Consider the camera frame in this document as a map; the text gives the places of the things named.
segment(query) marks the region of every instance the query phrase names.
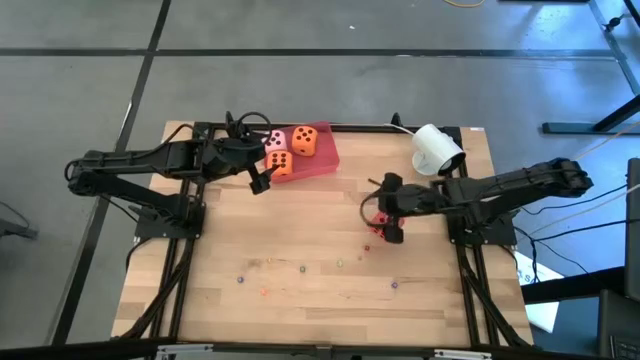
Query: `floor tile line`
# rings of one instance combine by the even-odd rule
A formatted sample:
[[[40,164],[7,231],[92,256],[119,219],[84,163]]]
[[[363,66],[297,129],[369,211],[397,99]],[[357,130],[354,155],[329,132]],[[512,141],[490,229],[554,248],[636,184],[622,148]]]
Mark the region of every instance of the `floor tile line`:
[[[140,101],[149,78],[149,73],[151,72],[151,65],[153,64],[154,58],[152,52],[156,50],[158,46],[167,15],[169,13],[170,5],[171,0],[162,1],[156,25],[151,35],[151,39],[149,40],[149,46],[147,47],[147,52],[144,55],[144,60],[142,61],[140,72],[138,73],[138,78],[131,95],[129,107],[124,117],[120,134],[118,135],[118,139],[115,143],[115,151],[126,150],[138,108],[140,107]],[[78,309],[78,304],[80,303],[82,291],[89,271],[91,270],[91,263],[95,250],[98,246],[98,240],[100,239],[100,233],[102,232],[107,209],[108,203],[104,201],[104,199],[96,199],[92,213],[89,217],[90,220],[87,222],[87,226],[82,237],[81,247],[76,253],[77,261],[74,263],[67,279],[68,287],[66,289],[68,289],[68,292],[65,292],[62,295],[56,311],[56,316],[53,318],[53,323],[57,323],[55,327],[51,326],[53,334],[49,336],[53,345],[63,345],[67,342],[69,337],[69,332],[73,326],[73,320],[76,310]]]

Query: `wooden tabletop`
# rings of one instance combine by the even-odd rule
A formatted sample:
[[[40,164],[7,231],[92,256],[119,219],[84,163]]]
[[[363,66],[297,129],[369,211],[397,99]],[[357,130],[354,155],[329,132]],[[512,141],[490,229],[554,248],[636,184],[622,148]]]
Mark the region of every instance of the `wooden tabletop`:
[[[181,123],[168,122],[164,136]],[[493,175],[484,130],[461,132],[469,176]],[[190,137],[184,129],[176,140]],[[334,137],[340,155],[336,173],[272,184],[257,196],[246,173],[207,185],[204,231],[195,245],[179,340],[469,345],[444,217],[407,219],[405,242],[394,245],[371,233],[358,213],[361,200],[376,190],[368,178],[395,172],[405,183],[430,180],[411,166],[410,137],[340,132]],[[178,193],[180,182],[154,175],[150,188]],[[366,213],[373,215],[375,206],[372,202]],[[128,330],[155,296],[167,242],[152,240],[133,255],[113,335]],[[513,259],[496,246],[483,250],[494,302],[531,343]],[[168,332],[171,299],[168,304],[161,334]],[[477,299],[475,305],[487,342],[482,306]]]

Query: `black cable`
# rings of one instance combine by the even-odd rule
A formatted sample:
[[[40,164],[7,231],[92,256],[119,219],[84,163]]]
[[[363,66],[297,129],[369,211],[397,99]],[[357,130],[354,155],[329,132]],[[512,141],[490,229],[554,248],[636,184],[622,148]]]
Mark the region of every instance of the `black cable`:
[[[522,209],[522,210],[524,210],[524,211],[525,211],[527,214],[529,214],[529,215],[538,215],[538,214],[540,214],[541,212],[543,212],[543,211],[545,211],[545,210],[547,210],[547,209],[563,209],[563,208],[571,207],[571,206],[575,206],[575,205],[586,204],[586,203],[588,203],[588,202],[598,200],[598,199],[600,199],[600,198],[602,198],[602,197],[604,197],[604,196],[607,196],[607,195],[609,195],[609,194],[611,194],[611,193],[614,193],[614,192],[616,192],[616,191],[618,191],[618,190],[621,190],[621,189],[623,189],[623,188],[626,188],[626,187],[627,187],[627,185],[622,185],[622,186],[617,187],[617,188],[615,188],[615,189],[613,189],[613,190],[609,190],[609,191],[607,191],[607,192],[605,192],[605,193],[603,193],[603,194],[600,194],[600,195],[598,195],[598,196],[596,196],[596,197],[594,197],[594,198],[592,198],[592,199],[584,200],[584,201],[579,201],[579,202],[577,202],[577,203],[573,203],[573,204],[561,205],[561,206],[545,206],[545,207],[543,207],[542,209],[540,209],[540,210],[538,210],[538,211],[536,211],[536,212],[531,212],[531,211],[527,210],[524,206],[523,206],[523,207],[521,207],[521,209]]]
[[[242,114],[242,116],[240,116],[240,118],[237,120],[239,123],[242,123],[242,121],[244,119],[246,119],[249,116],[257,116],[262,118],[266,123],[267,123],[267,131],[268,134],[260,134],[260,133],[256,133],[256,132],[251,132],[252,135],[256,135],[256,136],[260,136],[260,137],[266,137],[267,139],[271,139],[271,135],[273,134],[273,128],[271,125],[271,120],[269,120],[269,118],[264,115],[263,113],[259,113],[257,111],[249,111],[247,113]],[[236,147],[236,146],[228,146],[228,145],[222,145],[222,147],[224,149],[229,149],[229,150],[255,150],[255,149],[259,149],[261,147],[263,147],[264,144],[261,142],[258,145],[255,146],[247,146],[247,147]]]
[[[135,217],[133,217],[133,215],[131,215],[130,212],[128,212],[124,207],[118,205],[117,203],[115,203],[113,200],[109,199],[108,197],[104,196],[104,195],[99,195],[101,198],[107,200],[111,205],[117,207],[118,209],[122,210],[123,213],[125,213],[131,220],[133,220],[133,222],[138,223],[138,219],[136,219]]]
[[[381,196],[395,196],[396,198],[398,198],[399,196],[419,196],[420,194],[426,193],[426,192],[432,192],[433,194],[441,197],[442,199],[445,199],[447,202],[451,203],[451,199],[449,199],[448,197],[444,196],[443,194],[441,194],[439,191],[432,189],[432,188],[428,188],[428,187],[421,187],[420,189],[418,189],[418,191],[416,193],[397,193],[397,192],[372,192],[371,194],[367,195],[364,200],[362,200],[362,202],[360,203],[360,218],[362,218],[362,221],[364,221],[365,224],[367,224],[367,226],[370,226],[372,228],[376,228],[376,229],[382,229],[385,226],[389,225],[389,223],[384,223],[384,224],[374,224],[372,222],[370,222],[364,215],[364,205],[371,199],[374,198],[380,198]],[[439,211],[447,211],[447,210],[453,210],[453,209],[457,209],[458,207],[449,207],[449,208],[442,208],[442,209],[438,209]]]
[[[602,289],[607,289],[607,285],[605,285],[604,283],[602,283],[602,281],[598,280],[598,278],[597,278],[597,277],[593,276],[593,274],[591,274],[590,272],[588,272],[588,271],[587,271],[587,269],[585,269],[585,268],[584,268],[584,266],[580,265],[580,263],[579,263],[579,262],[577,262],[577,261],[575,261],[575,260],[571,260],[571,259],[569,259],[568,257],[566,257],[566,256],[564,256],[564,255],[561,255],[561,254],[560,254],[560,253],[558,253],[557,251],[553,250],[553,249],[551,248],[551,246],[549,246],[549,245],[547,245],[547,244],[545,244],[545,243],[540,243],[540,245],[542,245],[542,246],[546,247],[547,249],[549,249],[549,250],[550,250],[552,253],[554,253],[557,257],[559,257],[559,258],[561,258],[561,259],[563,259],[563,260],[565,260],[565,261],[568,261],[568,262],[570,262],[570,263],[572,263],[572,264],[574,264],[574,265],[578,266],[580,269],[582,269],[582,271],[584,271],[584,273],[585,273],[585,274],[587,274],[587,275],[589,276],[589,278],[590,278],[591,280],[593,280],[594,282],[598,283],[598,285],[599,285]]]
[[[562,259],[564,259],[564,260],[566,260],[566,261],[568,261],[568,262],[570,262],[570,263],[573,263],[573,264],[577,265],[580,269],[582,269],[582,271],[584,271],[584,273],[585,273],[585,274],[587,274],[587,275],[591,275],[591,273],[590,273],[590,272],[588,272],[588,271],[587,271],[587,269],[585,269],[585,268],[584,268],[584,266],[580,265],[580,263],[579,263],[579,262],[577,262],[577,261],[575,261],[575,260],[571,260],[571,259],[569,259],[568,257],[566,257],[566,256],[564,256],[564,255],[559,254],[557,251],[553,250],[553,249],[551,248],[551,246],[549,246],[549,245],[547,245],[547,244],[545,244],[545,243],[540,243],[540,244],[541,244],[542,246],[546,247],[547,249],[549,249],[552,253],[556,254],[556,256],[557,256],[557,257],[562,258]]]
[[[500,247],[513,258],[513,261],[516,263],[516,270],[518,270],[518,259],[516,258],[516,254],[514,254],[506,245],[500,245]]]
[[[586,226],[586,227],[579,228],[579,229],[573,229],[573,230],[565,231],[565,232],[562,232],[562,233],[559,233],[559,234],[543,237],[543,238],[540,238],[540,239],[533,239],[533,241],[539,242],[539,241],[551,240],[551,239],[555,239],[557,237],[564,236],[564,235],[571,234],[571,233],[575,233],[575,232],[598,229],[598,228],[601,228],[601,227],[607,227],[607,226],[618,225],[618,224],[632,224],[632,223],[638,222],[638,221],[640,221],[640,219],[627,219],[627,220],[612,221],[612,222],[609,222],[609,223]]]
[[[24,215],[22,215],[18,210],[14,209],[13,207],[11,207],[11,205],[7,204],[4,201],[0,201],[0,205],[9,209],[12,213],[18,216],[25,223],[25,227],[27,228],[25,230],[25,233],[31,229],[31,223],[29,222],[29,220],[27,220],[27,218]]]
[[[532,238],[529,234],[527,234],[526,231],[520,229],[517,226],[513,227],[516,231],[518,231],[519,233],[521,233],[522,235],[526,236],[527,238],[529,238],[529,243],[531,244],[531,267],[533,268],[533,283],[537,283],[540,282],[540,278],[538,277],[538,250],[536,249],[536,244],[534,241],[534,238]]]

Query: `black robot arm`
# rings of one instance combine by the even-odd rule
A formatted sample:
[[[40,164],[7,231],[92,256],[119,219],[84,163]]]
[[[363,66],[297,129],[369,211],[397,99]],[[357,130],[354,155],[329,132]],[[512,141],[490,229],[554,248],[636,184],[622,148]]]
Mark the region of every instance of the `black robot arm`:
[[[577,198],[591,186],[577,162],[558,158],[483,179],[438,180],[431,187],[403,185],[400,176],[387,173],[371,197],[389,215],[386,224],[377,225],[389,242],[403,242],[400,218],[444,214],[454,243],[513,245],[514,210],[547,196]]]
[[[260,113],[250,112],[234,120],[227,112],[228,138],[213,139],[213,134],[199,133],[191,125],[182,124],[151,150],[88,151],[65,168],[69,190],[80,196],[113,196],[139,205],[131,209],[140,216],[136,236],[141,238],[199,235],[205,207],[201,199],[163,195],[118,175],[157,173],[166,178],[206,183],[247,171],[252,180],[251,190],[260,194],[269,189],[273,170],[259,173],[255,166],[266,155],[261,139],[267,135],[253,133],[242,122],[250,115],[260,116],[270,125]],[[170,142],[184,128],[192,129],[193,138]]]

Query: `white paper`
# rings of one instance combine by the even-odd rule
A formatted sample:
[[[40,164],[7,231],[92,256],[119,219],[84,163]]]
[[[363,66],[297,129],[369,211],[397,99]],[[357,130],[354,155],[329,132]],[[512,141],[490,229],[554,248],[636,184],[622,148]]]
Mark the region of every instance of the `white paper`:
[[[518,281],[520,285],[533,283],[533,261],[528,257],[515,253],[518,260]],[[538,278],[540,281],[562,279],[564,276],[538,263]],[[558,302],[526,305],[529,322],[540,329],[552,333],[558,313]]]

